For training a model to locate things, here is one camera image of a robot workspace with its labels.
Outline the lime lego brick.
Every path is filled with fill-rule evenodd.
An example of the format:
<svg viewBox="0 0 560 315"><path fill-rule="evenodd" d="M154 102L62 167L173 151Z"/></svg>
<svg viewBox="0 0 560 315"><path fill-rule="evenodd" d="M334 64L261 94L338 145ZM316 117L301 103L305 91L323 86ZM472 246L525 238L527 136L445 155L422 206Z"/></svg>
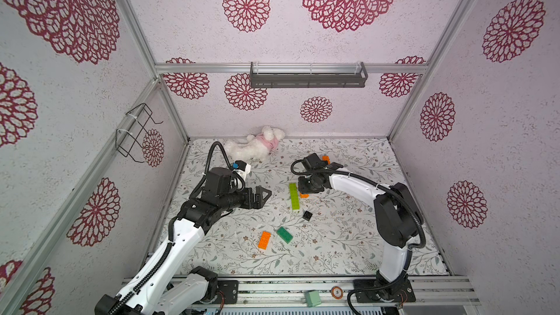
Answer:
<svg viewBox="0 0 560 315"><path fill-rule="evenodd" d="M291 199L299 199L297 184L294 183L294 182L290 183L289 184L289 189L290 189L290 198Z"/></svg>
<svg viewBox="0 0 560 315"><path fill-rule="evenodd" d="M293 211L297 211L300 209L300 200L298 197L291 198L291 208Z"/></svg>

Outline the orange lego brick bottom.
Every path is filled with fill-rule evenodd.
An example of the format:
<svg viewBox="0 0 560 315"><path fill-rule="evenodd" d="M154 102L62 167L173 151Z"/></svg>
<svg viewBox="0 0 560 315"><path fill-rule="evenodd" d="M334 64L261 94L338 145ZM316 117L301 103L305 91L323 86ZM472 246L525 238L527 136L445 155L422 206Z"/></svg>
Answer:
<svg viewBox="0 0 560 315"><path fill-rule="evenodd" d="M258 249L266 250L271 239L271 233L268 231L262 232L258 242Z"/></svg>

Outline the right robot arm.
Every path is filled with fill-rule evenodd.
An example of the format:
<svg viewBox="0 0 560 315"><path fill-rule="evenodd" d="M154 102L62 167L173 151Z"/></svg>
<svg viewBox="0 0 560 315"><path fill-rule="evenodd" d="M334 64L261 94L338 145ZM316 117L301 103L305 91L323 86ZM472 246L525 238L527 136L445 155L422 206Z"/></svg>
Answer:
<svg viewBox="0 0 560 315"><path fill-rule="evenodd" d="M384 289L407 277L413 251L423 249L427 238L424 218L406 185L379 184L339 163L328 163L315 153L294 161L290 170L298 176L298 190L302 194L337 190L373 208L377 231L384 240L376 281Z"/></svg>

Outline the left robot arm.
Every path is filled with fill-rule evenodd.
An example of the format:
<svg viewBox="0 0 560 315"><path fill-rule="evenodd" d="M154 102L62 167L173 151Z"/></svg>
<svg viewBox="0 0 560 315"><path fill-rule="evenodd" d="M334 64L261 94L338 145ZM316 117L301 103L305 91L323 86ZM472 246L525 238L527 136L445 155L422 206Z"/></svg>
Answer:
<svg viewBox="0 0 560 315"><path fill-rule="evenodd" d="M169 221L166 240L118 294L100 299L95 314L180 314L197 302L224 303L218 275L206 268L194 268L178 286L169 284L215 223L234 209L261 209L272 196L261 186L246 186L246 173L233 166L205 173Z"/></svg>

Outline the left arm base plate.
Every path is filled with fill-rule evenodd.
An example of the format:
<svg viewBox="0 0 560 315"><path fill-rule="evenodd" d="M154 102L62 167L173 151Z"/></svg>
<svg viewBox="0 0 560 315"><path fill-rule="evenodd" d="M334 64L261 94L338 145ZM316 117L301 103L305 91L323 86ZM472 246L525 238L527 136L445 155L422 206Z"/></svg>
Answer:
<svg viewBox="0 0 560 315"><path fill-rule="evenodd" d="M239 296L238 280L217 280L209 283L206 304L236 304Z"/></svg>

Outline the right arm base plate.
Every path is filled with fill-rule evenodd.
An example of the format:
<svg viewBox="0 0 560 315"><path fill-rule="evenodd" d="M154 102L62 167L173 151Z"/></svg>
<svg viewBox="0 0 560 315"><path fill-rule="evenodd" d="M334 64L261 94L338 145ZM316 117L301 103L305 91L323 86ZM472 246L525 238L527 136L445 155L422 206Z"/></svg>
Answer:
<svg viewBox="0 0 560 315"><path fill-rule="evenodd" d="M413 303L417 301L411 283L407 279L378 291L370 290L381 286L373 279L354 280L353 286L357 290L355 295L358 303Z"/></svg>

